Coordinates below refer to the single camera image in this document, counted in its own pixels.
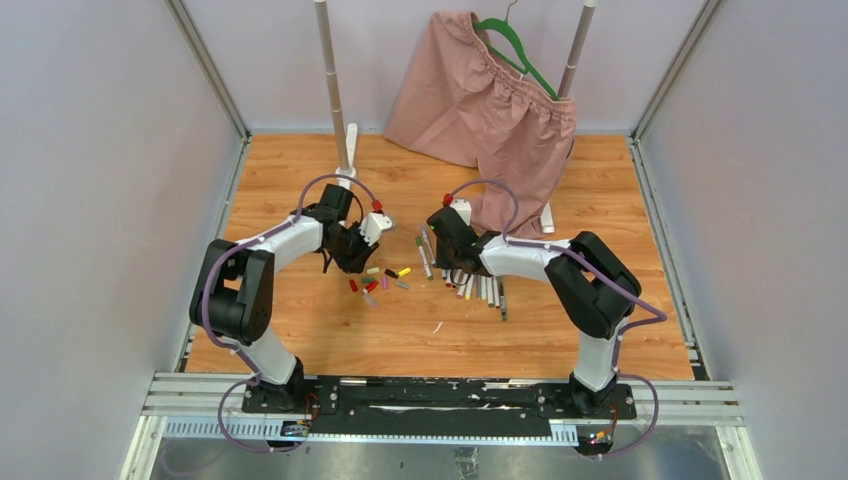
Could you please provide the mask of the purple cap white marker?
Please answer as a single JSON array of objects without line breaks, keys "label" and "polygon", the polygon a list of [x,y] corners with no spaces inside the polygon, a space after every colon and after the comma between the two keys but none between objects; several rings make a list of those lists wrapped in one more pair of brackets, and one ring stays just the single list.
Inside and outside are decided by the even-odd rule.
[{"label": "purple cap white marker", "polygon": [[463,299],[465,297],[468,278],[469,278],[469,275],[466,274],[466,273],[464,273],[461,277],[461,280],[460,280],[460,283],[459,283],[459,286],[458,286],[458,290],[457,290],[457,297],[459,299]]}]

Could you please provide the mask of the yellow cap white marker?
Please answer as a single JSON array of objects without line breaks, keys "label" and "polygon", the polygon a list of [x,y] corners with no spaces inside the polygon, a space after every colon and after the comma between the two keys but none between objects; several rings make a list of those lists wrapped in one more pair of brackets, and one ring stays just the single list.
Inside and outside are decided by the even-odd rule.
[{"label": "yellow cap white marker", "polygon": [[471,299],[472,294],[473,294],[473,290],[474,290],[474,283],[475,283],[475,275],[470,275],[467,282],[466,282],[465,290],[464,290],[464,294],[463,294],[463,298],[465,300]]}]

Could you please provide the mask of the green cap white marker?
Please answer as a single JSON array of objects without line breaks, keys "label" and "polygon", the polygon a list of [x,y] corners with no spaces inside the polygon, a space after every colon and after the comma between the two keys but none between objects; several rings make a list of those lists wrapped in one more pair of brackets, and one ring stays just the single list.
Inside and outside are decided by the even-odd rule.
[{"label": "green cap white marker", "polygon": [[417,251],[418,251],[419,256],[421,258],[421,261],[422,261],[424,274],[425,274],[425,276],[428,280],[432,281],[434,279],[434,276],[433,276],[432,268],[430,266],[430,262],[428,261],[427,254],[425,253],[425,250],[424,250],[422,238],[420,236],[416,236],[415,237],[415,243],[416,243]]},{"label": "green cap white marker", "polygon": [[485,302],[486,302],[486,304],[488,305],[489,308],[494,308],[491,305],[490,299],[489,299],[489,294],[491,292],[491,290],[490,290],[490,279],[491,279],[491,277],[484,277],[484,278],[486,279],[486,295],[487,295],[487,299],[485,300]]}]

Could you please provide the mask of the red cap white marker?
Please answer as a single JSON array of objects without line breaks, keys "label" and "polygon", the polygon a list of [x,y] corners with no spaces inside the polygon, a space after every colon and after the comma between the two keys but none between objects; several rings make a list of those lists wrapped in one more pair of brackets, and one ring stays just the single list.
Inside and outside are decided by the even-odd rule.
[{"label": "red cap white marker", "polygon": [[491,290],[491,292],[489,294],[489,299],[490,299],[491,305],[496,309],[500,309],[501,308],[500,290],[499,290],[499,282],[498,282],[498,279],[496,277],[492,277],[490,279],[490,290]]}]

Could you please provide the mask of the grey clear-cap pen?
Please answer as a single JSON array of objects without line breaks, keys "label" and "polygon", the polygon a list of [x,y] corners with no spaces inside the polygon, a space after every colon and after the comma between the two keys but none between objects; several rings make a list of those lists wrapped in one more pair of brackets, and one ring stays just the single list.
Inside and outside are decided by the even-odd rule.
[{"label": "grey clear-cap pen", "polygon": [[505,292],[505,284],[502,276],[497,277],[497,287],[498,287],[498,305],[501,312],[501,320],[506,322],[508,320],[508,307],[506,305],[506,292]]}]

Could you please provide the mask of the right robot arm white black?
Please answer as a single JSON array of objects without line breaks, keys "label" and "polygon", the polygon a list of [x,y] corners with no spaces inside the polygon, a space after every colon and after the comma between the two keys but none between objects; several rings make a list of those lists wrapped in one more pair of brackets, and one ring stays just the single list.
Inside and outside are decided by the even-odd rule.
[{"label": "right robot arm white black", "polygon": [[437,239],[437,265],[481,277],[515,276],[552,287],[578,330],[578,359],[568,395],[584,417],[611,403],[617,384],[618,335],[641,294],[630,270],[594,233],[567,241],[537,242],[497,231],[478,234],[456,208],[444,206],[427,219]]}]

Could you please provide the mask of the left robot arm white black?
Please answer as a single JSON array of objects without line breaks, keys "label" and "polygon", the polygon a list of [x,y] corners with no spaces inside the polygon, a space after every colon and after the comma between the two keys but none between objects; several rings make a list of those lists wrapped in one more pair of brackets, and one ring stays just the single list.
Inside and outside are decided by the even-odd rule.
[{"label": "left robot arm white black", "polygon": [[212,241],[205,252],[189,306],[192,324],[218,347],[235,353],[257,385],[283,413],[306,400],[302,361],[288,351],[271,326],[275,276],[293,261],[319,254],[323,264],[359,274],[394,221],[379,200],[370,213],[350,222],[357,199],[348,188],[328,184],[320,200],[297,208],[282,223],[237,242]]}]

